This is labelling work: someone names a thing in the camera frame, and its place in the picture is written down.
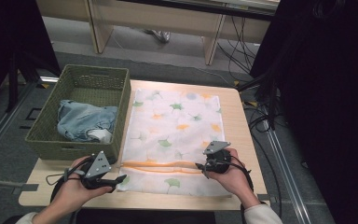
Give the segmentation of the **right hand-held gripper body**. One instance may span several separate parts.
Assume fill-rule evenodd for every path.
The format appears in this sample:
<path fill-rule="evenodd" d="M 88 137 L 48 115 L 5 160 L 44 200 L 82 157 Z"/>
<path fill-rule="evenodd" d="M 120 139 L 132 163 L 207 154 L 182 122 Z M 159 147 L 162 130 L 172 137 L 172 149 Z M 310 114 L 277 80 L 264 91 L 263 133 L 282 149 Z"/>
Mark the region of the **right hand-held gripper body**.
<path fill-rule="evenodd" d="M 203 165 L 203 173 L 215 172 L 223 174 L 228 170 L 231 163 L 231 155 L 227 150 L 229 142 L 212 141 L 203 151 L 206 156 L 206 162 Z"/>

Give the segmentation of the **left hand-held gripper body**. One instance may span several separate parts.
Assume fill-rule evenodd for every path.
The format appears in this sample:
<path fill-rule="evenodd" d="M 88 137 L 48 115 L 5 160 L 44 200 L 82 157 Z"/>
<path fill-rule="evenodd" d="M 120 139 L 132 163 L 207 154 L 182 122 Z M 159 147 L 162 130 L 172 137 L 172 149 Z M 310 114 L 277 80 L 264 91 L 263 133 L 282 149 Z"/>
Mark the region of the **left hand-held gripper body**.
<path fill-rule="evenodd" d="M 101 187 L 116 188 L 114 180 L 103 179 L 103 176 L 111 171 L 111 165 L 103 151 L 98 155 L 91 155 L 81 167 L 81 183 L 86 189 L 98 189 Z"/>

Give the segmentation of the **light blue denim garment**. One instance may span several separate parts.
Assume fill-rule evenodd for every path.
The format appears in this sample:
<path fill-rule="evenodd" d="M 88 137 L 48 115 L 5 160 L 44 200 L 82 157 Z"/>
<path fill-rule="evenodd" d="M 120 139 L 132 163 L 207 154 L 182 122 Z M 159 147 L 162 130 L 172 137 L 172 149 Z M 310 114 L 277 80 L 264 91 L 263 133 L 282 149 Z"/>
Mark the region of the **light blue denim garment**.
<path fill-rule="evenodd" d="M 57 131 L 73 142 L 111 142 L 117 106 L 95 106 L 61 100 L 57 112 Z"/>

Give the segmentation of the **white leaf-print laundry bag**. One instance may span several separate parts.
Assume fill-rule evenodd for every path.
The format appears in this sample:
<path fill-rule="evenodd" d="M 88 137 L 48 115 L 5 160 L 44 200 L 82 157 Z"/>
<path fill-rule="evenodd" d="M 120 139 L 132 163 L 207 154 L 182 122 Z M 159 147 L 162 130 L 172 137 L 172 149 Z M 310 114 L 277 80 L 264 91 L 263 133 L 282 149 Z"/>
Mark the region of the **white leaf-print laundry bag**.
<path fill-rule="evenodd" d="M 227 196 L 197 165 L 204 150 L 225 139 L 219 97 L 139 89 L 131 108 L 119 173 L 120 191 L 185 196 Z"/>

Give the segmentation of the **green woven basket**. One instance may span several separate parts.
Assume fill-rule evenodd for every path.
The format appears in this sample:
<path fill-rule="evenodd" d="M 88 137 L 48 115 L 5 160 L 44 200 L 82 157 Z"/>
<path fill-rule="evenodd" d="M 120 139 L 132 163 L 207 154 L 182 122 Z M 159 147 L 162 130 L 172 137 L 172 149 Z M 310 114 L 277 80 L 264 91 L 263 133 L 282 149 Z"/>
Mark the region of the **green woven basket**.
<path fill-rule="evenodd" d="M 131 97 L 130 72 L 126 68 L 68 64 L 41 109 L 25 141 L 42 160 L 72 161 L 103 151 L 111 162 L 118 159 Z M 104 143 L 74 142 L 57 130 L 62 100 L 94 106 L 115 106 L 113 136 Z"/>

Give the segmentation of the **person's right hand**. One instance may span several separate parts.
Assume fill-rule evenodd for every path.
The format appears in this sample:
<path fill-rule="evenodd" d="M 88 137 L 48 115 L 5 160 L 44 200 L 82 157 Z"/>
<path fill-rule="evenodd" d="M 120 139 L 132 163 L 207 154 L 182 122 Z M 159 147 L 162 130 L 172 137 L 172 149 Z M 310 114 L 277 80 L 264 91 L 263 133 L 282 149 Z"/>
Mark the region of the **person's right hand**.
<path fill-rule="evenodd" d="M 227 147 L 227 150 L 232 156 L 233 165 L 223 174 L 209 172 L 210 178 L 220 183 L 228 192 L 236 195 L 245 208 L 260 204 L 241 170 L 242 163 L 239 162 L 237 150 L 231 147 Z"/>

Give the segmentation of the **person's left hand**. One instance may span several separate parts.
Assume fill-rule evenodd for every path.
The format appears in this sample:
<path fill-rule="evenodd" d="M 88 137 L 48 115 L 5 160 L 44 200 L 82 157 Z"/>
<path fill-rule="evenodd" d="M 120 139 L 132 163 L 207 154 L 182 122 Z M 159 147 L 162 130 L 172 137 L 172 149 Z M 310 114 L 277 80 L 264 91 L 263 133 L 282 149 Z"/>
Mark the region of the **person's left hand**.
<path fill-rule="evenodd" d="M 104 194 L 105 193 L 93 193 L 90 189 L 86 189 L 81 181 L 78 180 L 78 175 L 72 174 L 70 179 L 62 184 L 54 200 L 48 207 L 61 208 L 72 213 L 89 200 Z"/>

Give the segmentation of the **grey tape strip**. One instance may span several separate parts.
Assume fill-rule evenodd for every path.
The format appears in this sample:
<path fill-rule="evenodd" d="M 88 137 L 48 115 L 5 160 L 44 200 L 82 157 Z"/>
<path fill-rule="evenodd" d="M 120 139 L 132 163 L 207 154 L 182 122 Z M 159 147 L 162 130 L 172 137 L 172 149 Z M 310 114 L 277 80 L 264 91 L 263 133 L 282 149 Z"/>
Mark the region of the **grey tape strip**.
<path fill-rule="evenodd" d="M 20 183 L 18 185 L 15 185 L 13 187 L 12 193 L 14 195 L 20 195 L 23 192 L 28 192 L 28 191 L 37 191 L 39 185 L 38 184 L 24 184 L 24 183 Z"/>

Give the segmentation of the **black metal stand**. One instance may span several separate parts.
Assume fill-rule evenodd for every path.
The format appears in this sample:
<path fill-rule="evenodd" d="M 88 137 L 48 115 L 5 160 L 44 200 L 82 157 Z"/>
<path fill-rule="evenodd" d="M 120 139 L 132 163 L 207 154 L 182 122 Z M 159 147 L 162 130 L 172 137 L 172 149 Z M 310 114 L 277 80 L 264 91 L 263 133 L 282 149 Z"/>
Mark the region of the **black metal stand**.
<path fill-rule="evenodd" d="M 8 70 L 8 105 L 7 112 L 10 112 L 18 102 L 18 66 L 17 66 L 17 54 L 13 53 L 10 58 L 9 70 Z"/>

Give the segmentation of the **black curtain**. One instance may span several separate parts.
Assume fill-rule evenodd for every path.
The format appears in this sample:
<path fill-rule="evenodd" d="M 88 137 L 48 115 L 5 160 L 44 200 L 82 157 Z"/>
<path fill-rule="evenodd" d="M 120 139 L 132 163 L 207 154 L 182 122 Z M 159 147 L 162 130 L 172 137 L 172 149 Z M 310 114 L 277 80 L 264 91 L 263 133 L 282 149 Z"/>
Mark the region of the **black curtain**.
<path fill-rule="evenodd" d="M 337 224 L 358 224 L 358 0 L 281 0 L 251 72 L 283 111 Z"/>
<path fill-rule="evenodd" d="M 13 71 L 36 82 L 38 68 L 61 73 L 36 0 L 0 0 L 0 86 Z"/>

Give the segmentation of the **light wooden desk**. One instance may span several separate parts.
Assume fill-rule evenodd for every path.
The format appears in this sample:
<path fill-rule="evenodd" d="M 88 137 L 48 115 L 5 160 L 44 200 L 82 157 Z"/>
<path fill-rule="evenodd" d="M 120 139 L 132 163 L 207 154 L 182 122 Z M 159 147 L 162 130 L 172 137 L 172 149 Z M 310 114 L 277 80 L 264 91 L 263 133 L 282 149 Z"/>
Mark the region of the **light wooden desk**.
<path fill-rule="evenodd" d="M 143 1 L 36 0 L 36 3 L 45 17 L 86 21 L 97 53 L 103 52 L 117 25 L 198 35 L 203 41 L 205 63 L 211 64 L 218 39 L 236 40 L 242 35 L 245 42 L 260 43 L 269 28 L 269 22 L 261 19 L 152 6 Z"/>

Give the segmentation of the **metal floor rail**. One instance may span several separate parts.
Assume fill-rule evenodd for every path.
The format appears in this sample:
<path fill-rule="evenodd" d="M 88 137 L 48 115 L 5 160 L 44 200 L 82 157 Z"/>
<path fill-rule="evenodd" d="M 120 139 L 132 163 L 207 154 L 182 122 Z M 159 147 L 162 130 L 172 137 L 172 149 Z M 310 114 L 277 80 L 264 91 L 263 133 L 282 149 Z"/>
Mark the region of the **metal floor rail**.
<path fill-rule="evenodd" d="M 20 110 L 23 108 L 25 100 L 29 97 L 29 95 L 34 91 L 35 88 L 36 83 L 26 84 L 24 89 L 20 93 L 18 102 L 0 119 L 0 140 L 7 132 L 14 119 L 17 117 Z"/>
<path fill-rule="evenodd" d="M 294 180 L 293 174 L 289 168 L 288 162 L 282 151 L 281 143 L 275 131 L 268 130 L 268 140 L 272 147 L 272 151 L 278 163 L 278 167 L 281 171 L 283 182 L 288 191 L 288 195 L 294 207 L 296 217 L 299 224 L 311 224 L 310 214 L 307 206 L 305 205 L 302 196 L 299 193 L 296 181 Z"/>

